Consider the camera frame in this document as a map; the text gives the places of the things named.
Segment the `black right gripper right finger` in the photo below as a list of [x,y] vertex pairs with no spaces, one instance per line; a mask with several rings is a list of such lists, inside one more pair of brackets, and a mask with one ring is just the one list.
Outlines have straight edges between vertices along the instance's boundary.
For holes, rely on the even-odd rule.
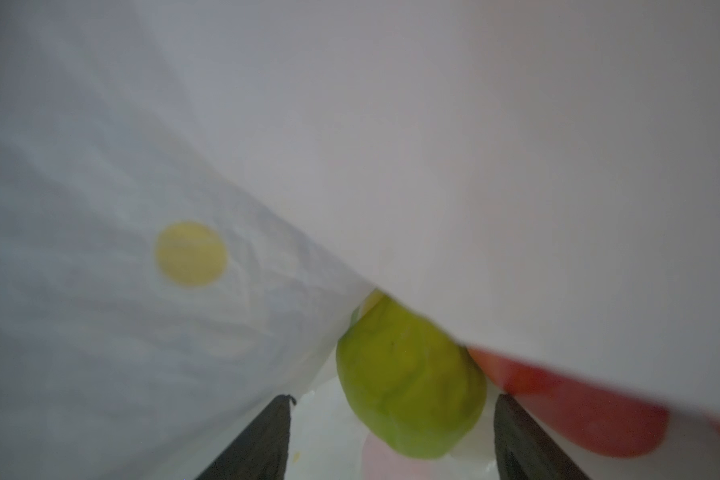
[[589,480],[510,395],[495,404],[494,446],[501,480]]

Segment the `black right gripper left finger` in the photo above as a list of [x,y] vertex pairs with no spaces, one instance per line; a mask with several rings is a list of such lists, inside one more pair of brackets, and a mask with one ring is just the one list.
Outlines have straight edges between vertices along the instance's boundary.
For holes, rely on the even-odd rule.
[[289,458],[291,395],[278,395],[197,480],[283,480]]

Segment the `white lemon-print plastic bag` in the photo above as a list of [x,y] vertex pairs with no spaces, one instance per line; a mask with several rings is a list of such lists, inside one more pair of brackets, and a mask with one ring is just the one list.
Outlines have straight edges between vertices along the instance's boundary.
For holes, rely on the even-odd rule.
[[380,448],[385,291],[667,406],[592,479],[720,479],[720,1],[0,1],[0,479],[495,479]]

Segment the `green fake pear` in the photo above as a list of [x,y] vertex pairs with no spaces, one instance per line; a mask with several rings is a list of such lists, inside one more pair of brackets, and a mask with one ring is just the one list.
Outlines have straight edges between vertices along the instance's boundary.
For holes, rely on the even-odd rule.
[[354,312],[335,360],[351,410],[400,455],[445,456],[483,413],[488,382],[467,349],[379,290]]

